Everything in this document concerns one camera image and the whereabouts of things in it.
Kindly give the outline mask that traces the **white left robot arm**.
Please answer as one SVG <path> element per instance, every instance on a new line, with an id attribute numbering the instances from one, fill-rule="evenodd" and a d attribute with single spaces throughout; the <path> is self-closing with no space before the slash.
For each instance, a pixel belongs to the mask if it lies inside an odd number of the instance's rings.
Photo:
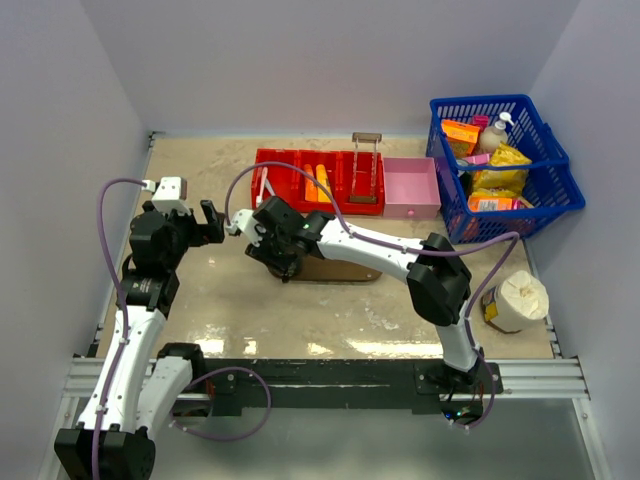
<path id="1" fill-rule="evenodd" d="M 155 364 L 152 350 L 179 288 L 177 268 L 188 249 L 224 240 L 223 214 L 200 203 L 192 210 L 145 202 L 130 223 L 130 255 L 122 265 L 114 331 L 93 393 L 73 427 L 58 431 L 54 451 L 72 479 L 147 479 L 155 438 L 182 391 L 207 380 L 201 348 L 169 344 Z"/>

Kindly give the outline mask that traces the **dark green mug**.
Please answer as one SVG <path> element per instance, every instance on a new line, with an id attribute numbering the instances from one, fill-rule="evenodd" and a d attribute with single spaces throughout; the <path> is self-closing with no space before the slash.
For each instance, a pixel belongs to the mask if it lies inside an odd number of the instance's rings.
<path id="1" fill-rule="evenodd" d="M 276 252 L 268 255 L 267 270 L 283 283 L 298 275 L 303 266 L 304 256 L 296 252 Z"/>

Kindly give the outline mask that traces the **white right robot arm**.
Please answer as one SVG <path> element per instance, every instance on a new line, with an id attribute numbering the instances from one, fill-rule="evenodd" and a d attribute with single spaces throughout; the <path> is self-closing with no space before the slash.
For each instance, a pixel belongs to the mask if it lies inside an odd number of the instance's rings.
<path id="1" fill-rule="evenodd" d="M 340 215 L 313 211 L 303 215 L 277 196 L 257 209 L 237 211 L 229 232 L 249 241 L 247 256 L 288 281 L 302 259 L 352 263 L 403 283 L 415 313 L 436 328 L 443 364 L 431 375 L 447 391 L 466 393 L 481 380 L 482 349 L 470 320 L 471 272 L 449 241 L 401 238 L 347 223 Z"/>

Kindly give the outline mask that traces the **clear acrylic toothbrush holder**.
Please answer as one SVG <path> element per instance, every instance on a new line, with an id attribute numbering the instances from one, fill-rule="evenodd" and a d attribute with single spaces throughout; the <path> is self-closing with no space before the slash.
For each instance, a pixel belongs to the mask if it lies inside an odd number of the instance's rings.
<path id="1" fill-rule="evenodd" d="M 352 162 L 352 181 L 349 201 L 358 204 L 375 204 L 377 202 L 377 166 L 378 146 L 382 140 L 381 133 L 354 132 Z M 360 155 L 360 145 L 371 144 L 373 151 L 369 157 Z"/>

